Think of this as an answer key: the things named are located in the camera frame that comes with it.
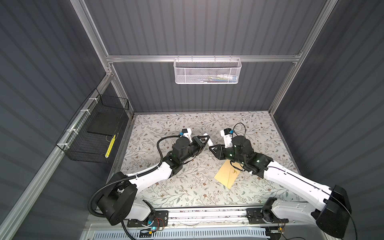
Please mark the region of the tan kraft envelope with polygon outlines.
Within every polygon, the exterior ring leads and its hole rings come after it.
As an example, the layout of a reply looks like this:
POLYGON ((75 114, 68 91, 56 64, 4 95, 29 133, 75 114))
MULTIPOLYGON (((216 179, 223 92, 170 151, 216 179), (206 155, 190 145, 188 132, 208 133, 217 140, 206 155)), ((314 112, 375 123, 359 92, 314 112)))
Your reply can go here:
POLYGON ((242 165, 239 163, 233 163, 230 160, 226 160, 216 173, 214 179, 224 187, 230 189, 242 170, 242 165))

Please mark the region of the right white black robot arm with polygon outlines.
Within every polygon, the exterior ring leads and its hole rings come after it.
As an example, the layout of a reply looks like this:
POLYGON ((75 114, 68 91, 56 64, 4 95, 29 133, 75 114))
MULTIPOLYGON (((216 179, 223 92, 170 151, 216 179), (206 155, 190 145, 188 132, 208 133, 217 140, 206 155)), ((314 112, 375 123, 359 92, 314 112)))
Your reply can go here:
POLYGON ((352 207, 347 191, 341 186, 333 188, 311 181, 253 150, 244 136, 224 137, 223 145, 208 142, 209 150, 219 160, 239 163, 243 171, 279 184, 298 195, 304 202, 286 202, 269 198, 261 210, 264 221, 298 220, 319 227, 334 238, 344 238, 352 221, 352 207))

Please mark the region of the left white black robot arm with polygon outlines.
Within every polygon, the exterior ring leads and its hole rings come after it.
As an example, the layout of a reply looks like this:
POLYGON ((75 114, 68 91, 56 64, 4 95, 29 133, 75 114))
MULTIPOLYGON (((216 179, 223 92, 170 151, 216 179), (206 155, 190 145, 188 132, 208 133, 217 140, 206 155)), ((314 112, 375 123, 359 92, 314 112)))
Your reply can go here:
POLYGON ((88 203, 90 214, 107 219, 112 226, 125 219, 151 226, 156 211, 147 201, 139 201, 137 195, 148 187, 175 176, 211 143, 209 135, 192 138, 177 135, 174 138, 176 142, 172 145, 172 150, 166 155, 160 152, 160 162, 154 167, 130 176, 122 172, 115 173, 105 186, 91 196, 88 203))

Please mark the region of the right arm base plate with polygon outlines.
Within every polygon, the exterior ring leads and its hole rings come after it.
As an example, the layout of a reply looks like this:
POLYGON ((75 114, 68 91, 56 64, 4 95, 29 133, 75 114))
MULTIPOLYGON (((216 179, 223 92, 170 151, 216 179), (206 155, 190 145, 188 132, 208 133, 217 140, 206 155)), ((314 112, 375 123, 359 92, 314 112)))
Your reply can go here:
POLYGON ((288 219, 279 219, 271 210, 262 208, 247 208, 246 217, 250 224, 286 224, 288 219))

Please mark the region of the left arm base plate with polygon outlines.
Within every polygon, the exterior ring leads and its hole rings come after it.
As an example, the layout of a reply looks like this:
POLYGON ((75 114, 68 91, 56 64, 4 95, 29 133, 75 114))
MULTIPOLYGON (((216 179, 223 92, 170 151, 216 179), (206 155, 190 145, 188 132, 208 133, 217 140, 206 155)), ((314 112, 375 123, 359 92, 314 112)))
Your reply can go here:
POLYGON ((143 221, 129 219, 128 228, 166 227, 168 225, 169 211, 154 211, 143 221))

